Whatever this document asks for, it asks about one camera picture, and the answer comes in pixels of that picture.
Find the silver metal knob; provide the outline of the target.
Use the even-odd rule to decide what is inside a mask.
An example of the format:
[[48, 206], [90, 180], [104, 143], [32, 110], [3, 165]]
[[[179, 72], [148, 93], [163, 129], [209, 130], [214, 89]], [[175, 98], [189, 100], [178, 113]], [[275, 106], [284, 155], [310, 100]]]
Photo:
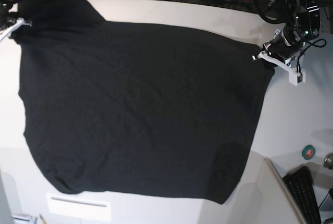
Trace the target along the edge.
[[323, 159], [323, 166], [329, 170], [333, 170], [333, 153], [328, 153]]

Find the black keyboard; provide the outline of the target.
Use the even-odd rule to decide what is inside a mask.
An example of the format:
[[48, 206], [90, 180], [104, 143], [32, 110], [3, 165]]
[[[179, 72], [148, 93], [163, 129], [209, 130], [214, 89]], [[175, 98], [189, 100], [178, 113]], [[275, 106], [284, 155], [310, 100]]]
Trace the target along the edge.
[[292, 174], [287, 174], [283, 181], [306, 219], [306, 223], [321, 224], [310, 169], [302, 166]]

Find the white divider panel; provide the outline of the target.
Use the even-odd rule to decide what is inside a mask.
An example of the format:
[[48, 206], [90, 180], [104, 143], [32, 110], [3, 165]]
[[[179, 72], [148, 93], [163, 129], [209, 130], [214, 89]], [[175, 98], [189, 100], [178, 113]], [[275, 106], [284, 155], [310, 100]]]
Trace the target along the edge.
[[264, 193], [268, 207], [265, 213], [272, 217], [272, 223], [307, 223], [293, 196], [269, 159], [265, 159], [262, 168], [267, 170], [268, 179], [264, 179]]

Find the green tape roll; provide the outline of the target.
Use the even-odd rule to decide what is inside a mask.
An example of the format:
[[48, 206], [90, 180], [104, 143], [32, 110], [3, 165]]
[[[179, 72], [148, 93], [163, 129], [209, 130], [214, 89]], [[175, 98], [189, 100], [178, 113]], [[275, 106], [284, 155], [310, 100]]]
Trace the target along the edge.
[[315, 155], [315, 148], [312, 145], [307, 145], [303, 148], [301, 155], [305, 160], [310, 160]]

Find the black t-shirt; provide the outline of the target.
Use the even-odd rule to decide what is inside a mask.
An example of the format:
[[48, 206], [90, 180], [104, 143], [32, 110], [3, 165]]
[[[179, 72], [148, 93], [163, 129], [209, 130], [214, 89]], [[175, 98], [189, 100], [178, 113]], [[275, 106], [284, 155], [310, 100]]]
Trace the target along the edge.
[[24, 136], [60, 192], [223, 204], [245, 170], [274, 69], [256, 45], [105, 20], [86, 0], [25, 0]]

